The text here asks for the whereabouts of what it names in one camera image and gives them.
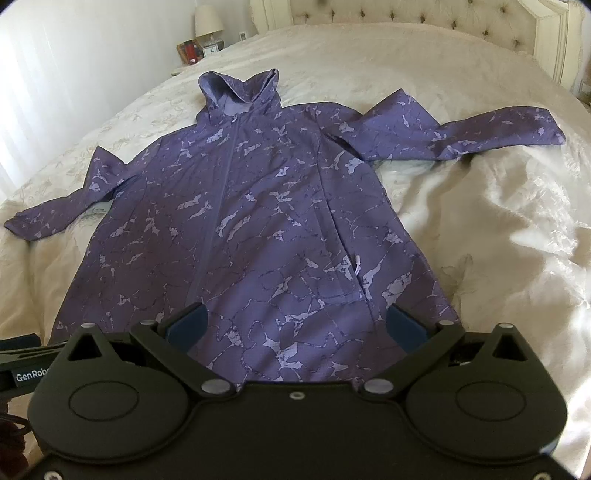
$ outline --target picture frame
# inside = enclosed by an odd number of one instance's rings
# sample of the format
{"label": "picture frame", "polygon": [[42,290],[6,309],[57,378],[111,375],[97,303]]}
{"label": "picture frame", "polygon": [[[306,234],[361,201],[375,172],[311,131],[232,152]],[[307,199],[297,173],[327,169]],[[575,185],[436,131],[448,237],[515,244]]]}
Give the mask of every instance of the picture frame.
{"label": "picture frame", "polygon": [[177,45],[178,56],[186,65],[191,65],[203,60],[203,49],[196,38],[187,40]]}

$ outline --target marble pattern fabric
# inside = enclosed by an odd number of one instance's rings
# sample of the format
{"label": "marble pattern fabric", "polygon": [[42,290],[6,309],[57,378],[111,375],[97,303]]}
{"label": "marble pattern fabric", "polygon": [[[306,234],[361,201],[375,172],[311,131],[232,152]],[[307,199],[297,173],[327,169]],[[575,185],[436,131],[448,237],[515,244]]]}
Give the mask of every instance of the marble pattern fabric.
{"label": "marble pattern fabric", "polygon": [[403,356],[388,306],[425,325],[457,320],[370,162],[564,142],[542,108],[439,125],[401,90],[362,116],[328,102],[282,108],[276,70],[199,84],[194,125],[127,165],[97,148],[81,189],[5,222],[35,241],[113,200],[53,342],[82,322],[125,330],[201,300],[210,323],[191,355],[229,380],[362,381]]}

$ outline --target lampshade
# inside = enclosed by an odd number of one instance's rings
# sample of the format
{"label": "lampshade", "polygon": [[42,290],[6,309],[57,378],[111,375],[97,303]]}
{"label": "lampshade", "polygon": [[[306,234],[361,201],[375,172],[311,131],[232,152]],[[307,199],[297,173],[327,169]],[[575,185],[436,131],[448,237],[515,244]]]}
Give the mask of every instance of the lampshade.
{"label": "lampshade", "polygon": [[213,5],[199,5],[195,9],[195,36],[203,37],[223,30],[223,23]]}

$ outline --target bed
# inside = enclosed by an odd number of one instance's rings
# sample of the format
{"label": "bed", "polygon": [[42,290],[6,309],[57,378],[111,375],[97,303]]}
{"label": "bed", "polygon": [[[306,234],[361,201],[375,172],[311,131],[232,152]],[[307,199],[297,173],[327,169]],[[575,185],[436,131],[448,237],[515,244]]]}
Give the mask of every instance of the bed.
{"label": "bed", "polygon": [[[0,220],[78,188],[97,145],[125,162],[191,125],[197,79],[277,68],[282,104],[335,101],[366,112],[403,88],[440,123],[503,106],[548,108],[561,147],[510,147],[466,160],[381,161],[375,170],[469,330],[519,327],[569,406],[555,457],[575,474],[591,445],[591,115],[567,91],[580,63],[582,10],[554,0],[252,0],[261,35],[208,57],[138,98],[0,206]],[[49,339],[108,211],[28,244],[0,229],[0,335]],[[11,403],[23,415],[28,398]],[[40,453],[32,438],[31,460]]]}

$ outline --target jacket zipper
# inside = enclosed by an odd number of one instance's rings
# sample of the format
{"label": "jacket zipper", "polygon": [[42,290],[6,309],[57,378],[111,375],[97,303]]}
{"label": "jacket zipper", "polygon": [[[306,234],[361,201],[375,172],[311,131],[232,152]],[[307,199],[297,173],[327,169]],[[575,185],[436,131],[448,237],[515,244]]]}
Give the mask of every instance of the jacket zipper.
{"label": "jacket zipper", "polygon": [[220,211],[222,209],[223,198],[226,195],[226,189],[228,188],[228,176],[230,175],[230,166],[232,165],[232,159],[234,157],[234,149],[236,148],[236,142],[238,140],[238,125],[240,123],[240,116],[237,115],[236,119],[233,121],[236,125],[234,126],[234,133],[232,139],[232,148],[230,149],[230,154],[228,156],[228,161],[226,162],[226,170],[223,174],[223,187],[221,189],[220,195],[217,198],[216,206],[215,206],[215,217],[213,217],[213,223],[209,228],[209,232],[207,234],[207,240],[205,245],[203,246],[203,251],[200,255],[202,259],[199,263],[199,266],[196,269],[195,276],[193,277],[193,281],[191,282],[191,286],[189,287],[189,291],[187,292],[187,298],[185,299],[185,306],[189,306],[197,300],[202,301],[201,299],[195,298],[197,292],[201,289],[201,285],[203,284],[203,276],[207,271],[207,266],[209,265],[209,257],[211,254],[212,246],[213,246],[213,237],[216,232],[216,227],[220,221]]}

